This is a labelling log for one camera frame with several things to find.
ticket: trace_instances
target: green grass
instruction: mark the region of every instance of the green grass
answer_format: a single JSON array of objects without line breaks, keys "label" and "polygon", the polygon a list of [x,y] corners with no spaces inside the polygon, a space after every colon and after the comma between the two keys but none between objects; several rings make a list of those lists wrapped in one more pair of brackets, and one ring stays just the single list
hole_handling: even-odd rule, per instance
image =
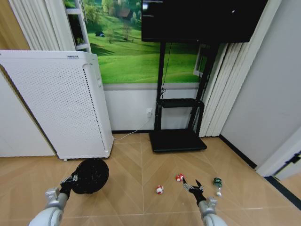
[{"label": "green grass", "polygon": [[[108,31],[114,31],[113,42],[108,41]],[[132,25],[129,40],[123,39],[121,19],[101,15],[101,25],[87,25],[92,53],[98,55],[103,83],[152,83],[157,82],[159,44],[141,41],[141,22]],[[96,31],[103,31],[106,37],[96,37]],[[166,45],[165,67],[170,44]],[[172,45],[166,82],[197,82],[193,75],[197,57],[197,45]]]},{"label": "green grass", "polygon": [[73,0],[64,0],[64,4],[66,8],[76,8]]}]

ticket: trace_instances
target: white cable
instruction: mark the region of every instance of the white cable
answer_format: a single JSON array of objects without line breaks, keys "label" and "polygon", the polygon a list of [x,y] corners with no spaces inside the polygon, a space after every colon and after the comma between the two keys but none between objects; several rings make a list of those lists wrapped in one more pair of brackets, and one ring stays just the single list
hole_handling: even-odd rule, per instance
[{"label": "white cable", "polygon": [[141,129],[143,126],[145,126],[146,123],[148,123],[151,120],[151,118],[149,118],[140,128],[138,128],[137,130],[135,130],[134,132],[131,132],[129,134],[126,134],[124,137],[122,138],[114,138],[114,140],[122,140],[123,138],[127,137],[128,135],[137,132],[139,129]]}]

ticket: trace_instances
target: door frame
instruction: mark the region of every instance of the door frame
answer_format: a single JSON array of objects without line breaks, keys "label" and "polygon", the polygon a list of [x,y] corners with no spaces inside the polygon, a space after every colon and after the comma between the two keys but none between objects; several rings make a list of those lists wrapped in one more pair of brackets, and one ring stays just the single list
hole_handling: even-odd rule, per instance
[{"label": "door frame", "polygon": [[256,172],[263,177],[271,176],[300,150],[301,127],[299,127],[260,167],[258,167]]}]

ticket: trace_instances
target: wall outlet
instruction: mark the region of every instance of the wall outlet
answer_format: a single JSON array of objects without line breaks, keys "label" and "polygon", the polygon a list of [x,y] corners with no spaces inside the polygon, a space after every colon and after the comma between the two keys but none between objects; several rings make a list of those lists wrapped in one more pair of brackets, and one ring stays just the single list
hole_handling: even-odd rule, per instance
[{"label": "wall outlet", "polygon": [[147,118],[149,119],[152,115],[152,108],[146,108],[146,115],[147,115]]}]

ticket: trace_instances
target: green bottle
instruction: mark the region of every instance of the green bottle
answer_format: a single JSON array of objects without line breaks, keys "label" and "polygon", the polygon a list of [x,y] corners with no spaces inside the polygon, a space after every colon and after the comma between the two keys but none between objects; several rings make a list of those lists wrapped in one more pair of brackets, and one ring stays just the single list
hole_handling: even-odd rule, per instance
[{"label": "green bottle", "polygon": [[214,178],[213,179],[213,184],[218,189],[217,192],[216,192],[216,195],[219,196],[219,197],[221,197],[221,195],[222,195],[222,179],[220,179],[220,178]]}]

